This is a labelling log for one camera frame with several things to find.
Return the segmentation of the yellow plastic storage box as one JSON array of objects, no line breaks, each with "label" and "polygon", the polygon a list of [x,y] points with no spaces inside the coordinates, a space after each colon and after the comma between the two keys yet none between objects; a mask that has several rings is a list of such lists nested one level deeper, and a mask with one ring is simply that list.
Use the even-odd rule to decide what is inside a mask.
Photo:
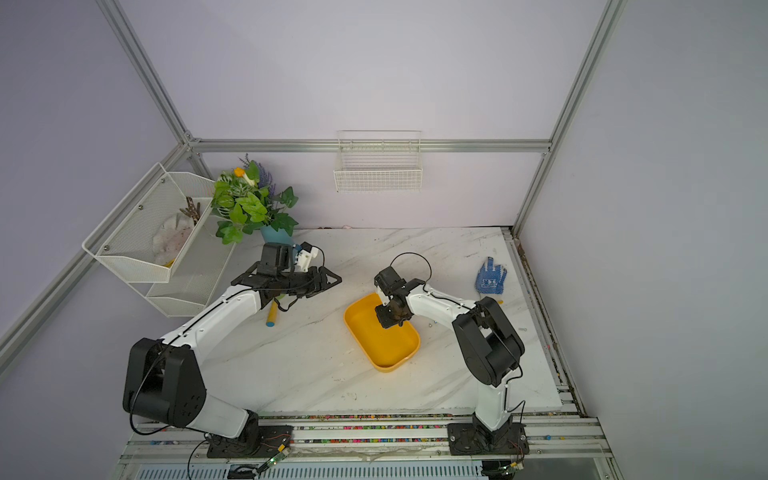
[{"label": "yellow plastic storage box", "polygon": [[367,295],[346,309],[344,322],[373,367],[390,373],[418,352],[421,338],[409,323],[384,329],[375,311],[381,305],[376,293]]}]

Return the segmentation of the green shovel with yellow handle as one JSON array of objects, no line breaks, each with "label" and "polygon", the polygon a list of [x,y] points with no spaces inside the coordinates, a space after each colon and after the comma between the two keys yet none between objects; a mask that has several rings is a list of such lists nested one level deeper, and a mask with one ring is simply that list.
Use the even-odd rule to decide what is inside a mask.
[{"label": "green shovel with yellow handle", "polygon": [[268,311],[267,319],[266,319],[266,326],[267,327],[274,327],[279,315],[279,305],[276,300],[273,300],[270,304],[270,308]]}]

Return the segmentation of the blue dotted work glove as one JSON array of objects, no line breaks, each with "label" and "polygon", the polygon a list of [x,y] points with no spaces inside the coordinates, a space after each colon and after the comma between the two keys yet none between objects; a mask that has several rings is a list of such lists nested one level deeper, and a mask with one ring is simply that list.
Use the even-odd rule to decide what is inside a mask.
[{"label": "blue dotted work glove", "polygon": [[497,264],[493,257],[487,257],[477,273],[475,289],[481,295],[502,295],[507,275],[504,265]]}]

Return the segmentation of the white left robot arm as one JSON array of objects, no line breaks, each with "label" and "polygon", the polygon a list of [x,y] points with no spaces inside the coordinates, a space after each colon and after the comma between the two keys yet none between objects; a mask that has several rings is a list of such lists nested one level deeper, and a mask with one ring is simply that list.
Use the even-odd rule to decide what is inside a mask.
[{"label": "white left robot arm", "polygon": [[258,442],[258,415],[209,392],[201,366],[238,326],[281,297],[312,298],[340,284],[340,276],[314,262],[324,257],[321,248],[307,242],[267,243],[260,259],[210,306],[159,339],[137,341],[128,358],[124,411],[216,440]]}]

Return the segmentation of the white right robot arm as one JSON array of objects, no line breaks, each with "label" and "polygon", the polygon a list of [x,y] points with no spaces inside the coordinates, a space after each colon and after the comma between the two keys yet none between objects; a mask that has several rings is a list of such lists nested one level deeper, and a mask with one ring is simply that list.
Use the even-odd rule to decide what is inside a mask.
[{"label": "white right robot arm", "polygon": [[491,432],[507,423],[507,376],[520,368],[525,345],[498,301],[455,297],[424,280],[405,280],[391,266],[374,277],[374,286],[383,328],[401,327],[419,316],[453,331],[467,369],[479,382],[474,417]]}]

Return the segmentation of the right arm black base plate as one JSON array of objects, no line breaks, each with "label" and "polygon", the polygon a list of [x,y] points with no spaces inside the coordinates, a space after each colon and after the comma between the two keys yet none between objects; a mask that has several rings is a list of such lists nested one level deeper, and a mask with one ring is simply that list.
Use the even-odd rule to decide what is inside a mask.
[{"label": "right arm black base plate", "polygon": [[476,415],[470,422],[447,425],[449,450],[456,456],[509,455],[529,453],[525,425],[509,418],[498,429],[488,429]]}]

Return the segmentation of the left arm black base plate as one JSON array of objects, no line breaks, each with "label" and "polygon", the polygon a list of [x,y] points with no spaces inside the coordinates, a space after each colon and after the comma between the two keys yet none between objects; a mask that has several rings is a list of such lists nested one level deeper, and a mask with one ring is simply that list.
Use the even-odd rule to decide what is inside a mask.
[{"label": "left arm black base plate", "polygon": [[261,425],[255,412],[248,418],[241,434],[234,438],[209,435],[206,456],[213,459],[271,458],[289,447],[294,427],[291,425]]}]

